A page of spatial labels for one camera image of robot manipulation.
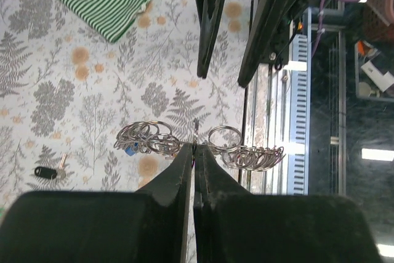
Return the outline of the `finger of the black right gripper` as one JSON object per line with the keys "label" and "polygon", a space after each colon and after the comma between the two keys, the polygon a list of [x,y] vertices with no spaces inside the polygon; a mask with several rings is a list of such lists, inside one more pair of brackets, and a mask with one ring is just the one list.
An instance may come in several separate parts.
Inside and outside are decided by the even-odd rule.
{"label": "finger of the black right gripper", "polygon": [[196,0],[200,25],[197,75],[206,78],[225,0]]}
{"label": "finger of the black right gripper", "polygon": [[288,63],[289,29],[300,20],[308,0],[258,0],[244,52],[238,84],[247,87],[261,63],[280,70]]}

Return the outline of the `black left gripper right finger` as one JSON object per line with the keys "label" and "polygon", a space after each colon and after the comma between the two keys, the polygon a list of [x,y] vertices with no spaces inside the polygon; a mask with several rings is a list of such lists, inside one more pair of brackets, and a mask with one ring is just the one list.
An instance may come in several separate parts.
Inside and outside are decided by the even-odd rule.
{"label": "black left gripper right finger", "polygon": [[363,213],[338,195],[255,195],[195,152],[198,262],[380,262]]}

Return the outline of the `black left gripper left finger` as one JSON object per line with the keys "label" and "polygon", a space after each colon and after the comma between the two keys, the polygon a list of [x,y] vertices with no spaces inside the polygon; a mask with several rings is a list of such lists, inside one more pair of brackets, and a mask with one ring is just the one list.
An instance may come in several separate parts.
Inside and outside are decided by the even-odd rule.
{"label": "black left gripper left finger", "polygon": [[2,262],[184,262],[193,148],[135,192],[35,191],[1,223]]}

